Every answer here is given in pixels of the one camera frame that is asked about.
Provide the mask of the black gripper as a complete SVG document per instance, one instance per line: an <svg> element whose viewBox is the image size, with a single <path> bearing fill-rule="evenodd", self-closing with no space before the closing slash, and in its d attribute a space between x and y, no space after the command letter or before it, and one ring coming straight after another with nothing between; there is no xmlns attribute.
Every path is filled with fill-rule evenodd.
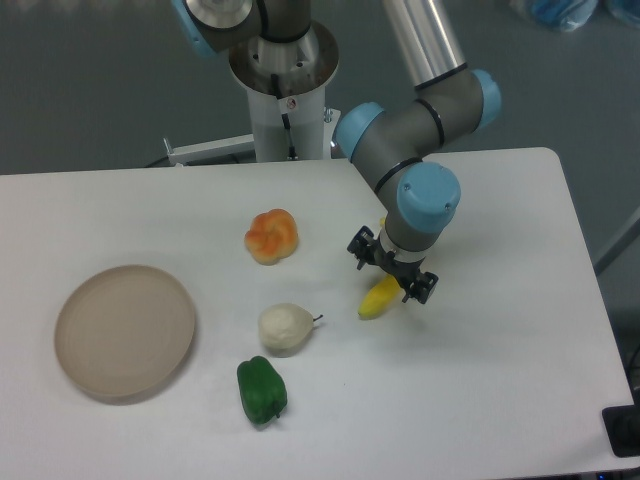
<svg viewBox="0 0 640 480"><path fill-rule="evenodd" d="M432 272L422 272L420 267L425 251L408 251L396 245L386 234L375 239L367 226L362 226L347 246L347 251L357 261L356 268L364 265L377 265L392 275L405 294L402 302L414 299L425 304L431 297L439 277Z"/></svg>

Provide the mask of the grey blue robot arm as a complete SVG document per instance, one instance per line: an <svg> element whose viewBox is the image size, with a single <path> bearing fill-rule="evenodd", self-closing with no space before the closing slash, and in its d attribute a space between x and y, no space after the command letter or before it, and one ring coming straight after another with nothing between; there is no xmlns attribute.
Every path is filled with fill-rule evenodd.
<svg viewBox="0 0 640 480"><path fill-rule="evenodd" d="M349 252L390 274L407 298L427 301L438 279L421 265L461 195L455 175L428 156L492 122L501 108L496 82L468 68L444 5L384 3L414 101L396 113L369 102L343 117L324 103L338 46L308 2L177 1L174 9L199 54L228 53L247 94L246 142L256 159L317 160L338 147L387 212L381 231L360 229Z"/></svg>

